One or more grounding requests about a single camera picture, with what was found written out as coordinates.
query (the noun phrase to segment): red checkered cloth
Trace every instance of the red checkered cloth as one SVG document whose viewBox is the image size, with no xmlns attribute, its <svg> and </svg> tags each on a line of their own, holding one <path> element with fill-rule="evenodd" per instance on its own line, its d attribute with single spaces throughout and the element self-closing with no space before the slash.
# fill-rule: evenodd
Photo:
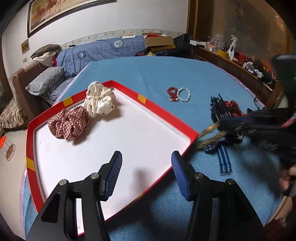
<svg viewBox="0 0 296 241">
<path fill-rule="evenodd" d="M 89 121 L 90 116 L 87 111 L 82 106 L 78 106 L 72 110 L 63 109 L 51 118 L 47 124 L 56 138 L 72 141 L 81 136 Z"/>
</svg>

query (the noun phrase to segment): metal screw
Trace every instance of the metal screw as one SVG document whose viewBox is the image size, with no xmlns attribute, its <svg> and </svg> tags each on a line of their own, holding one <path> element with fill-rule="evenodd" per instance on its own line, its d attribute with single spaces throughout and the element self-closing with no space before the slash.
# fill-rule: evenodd
<svg viewBox="0 0 296 241">
<path fill-rule="evenodd" d="M 99 177 L 99 174 L 93 173 L 91 174 L 91 179 L 97 179 Z"/>
<path fill-rule="evenodd" d="M 63 180 L 60 180 L 59 184 L 61 186 L 65 185 L 67 183 L 67 180 L 63 179 Z"/>
<path fill-rule="evenodd" d="M 196 178 L 198 178 L 198 179 L 201 179 L 201 178 L 203 178 L 203 174 L 202 173 L 200 173 L 200 172 L 197 172 L 197 173 L 195 173 L 195 175 L 194 175 Z"/>
<path fill-rule="evenodd" d="M 230 184 L 230 185 L 233 185 L 233 184 L 235 184 L 235 180 L 233 180 L 233 179 L 227 179 L 227 183 L 228 184 Z"/>
</svg>

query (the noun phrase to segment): small framed picture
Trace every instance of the small framed picture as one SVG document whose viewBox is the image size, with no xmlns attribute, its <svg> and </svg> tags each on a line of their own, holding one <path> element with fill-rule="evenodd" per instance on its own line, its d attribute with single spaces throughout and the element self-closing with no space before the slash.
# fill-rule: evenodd
<svg viewBox="0 0 296 241">
<path fill-rule="evenodd" d="M 22 43 L 22 54 L 27 53 L 30 50 L 29 40 L 27 39 Z"/>
</svg>

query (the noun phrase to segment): picture frame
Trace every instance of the picture frame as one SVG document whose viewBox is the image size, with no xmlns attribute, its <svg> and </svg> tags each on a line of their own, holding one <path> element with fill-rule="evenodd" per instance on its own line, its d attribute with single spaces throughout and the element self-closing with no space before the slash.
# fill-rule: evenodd
<svg viewBox="0 0 296 241">
<path fill-rule="evenodd" d="M 30 50 L 30 46 L 29 46 L 29 39 L 26 39 L 22 44 L 22 54 L 24 55 L 25 53 L 27 53 Z"/>
<path fill-rule="evenodd" d="M 33 0 L 29 5 L 28 38 L 45 26 L 79 10 L 116 0 Z"/>
</svg>

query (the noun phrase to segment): spray bottle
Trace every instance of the spray bottle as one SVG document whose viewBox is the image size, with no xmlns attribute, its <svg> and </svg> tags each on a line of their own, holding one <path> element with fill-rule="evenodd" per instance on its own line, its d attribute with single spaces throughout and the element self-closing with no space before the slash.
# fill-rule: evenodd
<svg viewBox="0 0 296 241">
<path fill-rule="evenodd" d="M 229 52 L 229 59 L 230 59 L 231 61 L 233 61 L 234 50 L 235 50 L 235 48 L 232 46 L 232 47 L 231 47 L 231 50 L 230 50 L 230 52 Z"/>
<path fill-rule="evenodd" d="M 232 39 L 231 39 L 232 40 L 232 44 L 230 45 L 229 50 L 227 51 L 228 54 L 231 53 L 232 47 L 234 49 L 237 47 L 237 37 L 235 37 L 233 35 L 231 35 L 231 37 L 232 37 Z"/>
</svg>

